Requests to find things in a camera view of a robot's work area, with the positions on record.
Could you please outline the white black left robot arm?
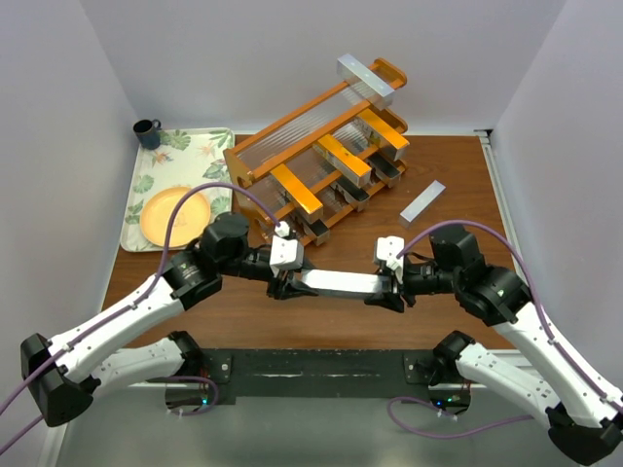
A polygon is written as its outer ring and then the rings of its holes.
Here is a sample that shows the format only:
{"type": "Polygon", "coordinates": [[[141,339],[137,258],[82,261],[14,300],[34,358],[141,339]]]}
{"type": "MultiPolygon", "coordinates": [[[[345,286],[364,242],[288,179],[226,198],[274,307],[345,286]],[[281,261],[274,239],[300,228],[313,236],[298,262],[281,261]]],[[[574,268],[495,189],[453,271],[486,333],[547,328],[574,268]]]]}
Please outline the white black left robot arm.
{"type": "Polygon", "coordinates": [[[132,294],[82,325],[47,339],[39,333],[20,345],[21,375],[50,427],[82,414],[102,377],[93,371],[145,331],[218,293],[226,275],[264,281],[281,299],[293,272],[305,263],[303,244],[280,223],[267,248],[248,244],[249,223],[225,213],[207,226],[132,294]]]}

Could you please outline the silver R&O charcoal toothpaste box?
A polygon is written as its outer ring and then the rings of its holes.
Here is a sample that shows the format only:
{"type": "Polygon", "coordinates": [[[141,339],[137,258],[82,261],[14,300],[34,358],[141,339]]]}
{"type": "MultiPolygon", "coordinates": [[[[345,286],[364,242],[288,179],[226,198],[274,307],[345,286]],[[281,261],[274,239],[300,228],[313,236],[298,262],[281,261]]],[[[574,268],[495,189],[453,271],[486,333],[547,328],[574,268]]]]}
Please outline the silver R&O charcoal toothpaste box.
{"type": "Polygon", "coordinates": [[[340,177],[334,184],[333,188],[340,193],[346,202],[357,212],[363,211],[369,203],[370,196],[362,188],[352,184],[347,178],[340,177]]]}

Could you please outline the orange toothpaste box front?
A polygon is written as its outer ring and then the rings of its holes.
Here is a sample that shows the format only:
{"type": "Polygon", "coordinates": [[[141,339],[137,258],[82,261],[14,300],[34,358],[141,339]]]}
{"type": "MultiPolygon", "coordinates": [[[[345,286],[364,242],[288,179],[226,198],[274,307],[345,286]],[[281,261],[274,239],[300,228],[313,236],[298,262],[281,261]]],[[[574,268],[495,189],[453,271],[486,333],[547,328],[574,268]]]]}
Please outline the orange toothpaste box front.
{"type": "Polygon", "coordinates": [[[360,112],[353,121],[370,145],[376,146],[391,161],[402,159],[409,141],[370,109],[360,112]]]}

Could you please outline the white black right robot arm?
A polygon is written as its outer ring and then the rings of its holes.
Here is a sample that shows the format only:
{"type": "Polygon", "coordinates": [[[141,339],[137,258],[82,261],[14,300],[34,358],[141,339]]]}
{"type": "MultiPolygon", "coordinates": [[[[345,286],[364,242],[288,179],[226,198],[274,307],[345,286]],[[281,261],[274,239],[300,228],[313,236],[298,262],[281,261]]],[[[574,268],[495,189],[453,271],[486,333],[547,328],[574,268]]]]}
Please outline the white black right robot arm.
{"type": "Polygon", "coordinates": [[[525,275],[490,265],[462,223],[429,230],[431,260],[413,264],[409,244],[380,237],[374,249],[379,275],[390,289],[369,305],[403,310],[418,295],[450,293],[468,314],[493,328],[530,362],[532,376],[495,358],[460,331],[432,351],[424,372],[432,385],[460,377],[485,385],[541,423],[554,446],[577,464],[590,466],[622,443],[622,392],[571,347],[538,302],[525,275]]]}

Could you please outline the orange toothpaste box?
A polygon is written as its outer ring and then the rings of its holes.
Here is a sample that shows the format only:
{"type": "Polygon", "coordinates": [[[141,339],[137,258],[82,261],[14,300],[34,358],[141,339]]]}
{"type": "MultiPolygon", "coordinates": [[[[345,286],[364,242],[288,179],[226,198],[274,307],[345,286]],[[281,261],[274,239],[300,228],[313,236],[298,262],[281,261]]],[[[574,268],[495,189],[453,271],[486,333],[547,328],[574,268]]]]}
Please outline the orange toothpaste box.
{"type": "Polygon", "coordinates": [[[370,145],[376,146],[391,161],[402,159],[409,141],[370,109],[360,112],[353,121],[370,145]]]}
{"type": "Polygon", "coordinates": [[[370,182],[372,168],[331,134],[320,137],[313,147],[356,187],[362,188],[370,182]]]}
{"type": "Polygon", "coordinates": [[[322,216],[322,202],[285,164],[274,168],[271,175],[308,221],[315,222],[322,216]]]}

